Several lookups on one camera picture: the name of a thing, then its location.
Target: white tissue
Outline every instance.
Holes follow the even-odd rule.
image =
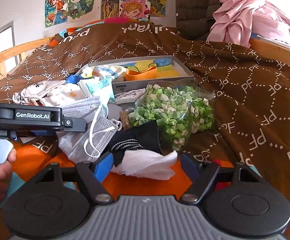
[[[162,156],[148,150],[126,150],[122,163],[113,166],[111,171],[138,178],[168,180],[175,175],[170,166],[176,161],[176,151]]]

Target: pink clothing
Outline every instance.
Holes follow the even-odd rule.
[[[220,0],[207,41],[250,47],[251,32],[290,44],[290,19],[266,0]]]

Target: gray face mask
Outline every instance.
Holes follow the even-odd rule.
[[[106,119],[99,97],[60,107],[66,117],[84,118],[88,129],[85,133],[57,132],[59,148],[74,163],[96,161],[116,131],[121,129],[121,123]]]

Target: black circular cover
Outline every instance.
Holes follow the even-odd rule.
[[[240,182],[213,192],[204,208],[212,224],[240,237],[280,233],[290,220],[289,202],[278,191],[260,182]]]
[[[4,204],[3,219],[16,235],[51,238],[69,232],[86,218],[87,199],[55,183],[35,183],[15,192]]]

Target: pink poster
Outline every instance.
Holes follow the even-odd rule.
[[[130,19],[149,18],[148,0],[119,0],[119,16]]]

